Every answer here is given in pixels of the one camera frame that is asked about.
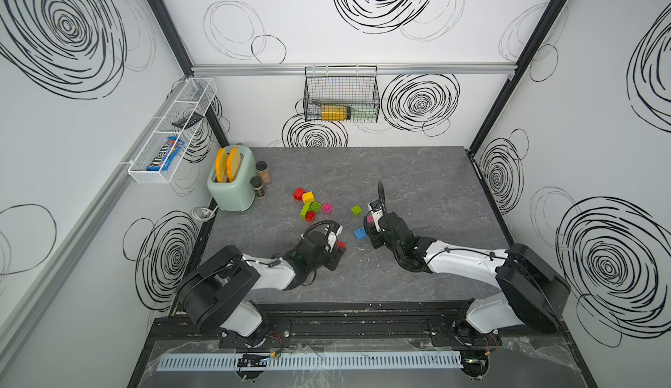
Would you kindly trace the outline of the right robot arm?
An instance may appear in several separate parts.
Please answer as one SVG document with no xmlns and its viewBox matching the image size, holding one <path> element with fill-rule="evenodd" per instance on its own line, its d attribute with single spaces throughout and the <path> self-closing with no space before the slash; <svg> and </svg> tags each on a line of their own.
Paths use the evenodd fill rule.
<svg viewBox="0 0 671 388">
<path fill-rule="evenodd" d="M 571 293 L 569 284 L 527 246 L 487 250 L 420 237 L 380 199 L 369 204 L 363 229 L 374 248 L 388 248 L 406 271 L 454 274 L 498 289 L 491 297 L 468 302 L 454 328 L 483 335 L 519 325 L 544 334 L 563 329 L 560 315 Z"/>
</svg>

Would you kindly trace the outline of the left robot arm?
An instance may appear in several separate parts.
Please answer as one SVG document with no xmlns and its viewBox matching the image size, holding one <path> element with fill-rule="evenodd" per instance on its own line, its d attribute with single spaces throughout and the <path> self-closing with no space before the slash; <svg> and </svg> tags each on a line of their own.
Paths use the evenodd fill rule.
<svg viewBox="0 0 671 388">
<path fill-rule="evenodd" d="M 245 338 L 263 339 L 266 318 L 246 298 L 253 290 L 288 291 L 308 286 L 319 269 L 334 271 L 345 252 L 342 226 L 333 220 L 316 222 L 283 255 L 259 258 L 228 245 L 187 274 L 176 289 L 176 300 L 199 332 L 223 330 Z"/>
</svg>

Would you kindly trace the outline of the blue lego brick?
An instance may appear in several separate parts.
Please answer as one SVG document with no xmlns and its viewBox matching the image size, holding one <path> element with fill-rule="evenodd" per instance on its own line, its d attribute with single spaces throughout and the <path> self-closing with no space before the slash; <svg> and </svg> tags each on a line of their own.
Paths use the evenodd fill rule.
<svg viewBox="0 0 671 388">
<path fill-rule="evenodd" d="M 366 232 L 365 232 L 365 229 L 364 229 L 363 227 L 357 229 L 357 230 L 355 231 L 355 236 L 356 236 L 359 240 L 364 239 L 364 238 L 367 236 L 367 234 L 366 234 Z"/>
</svg>

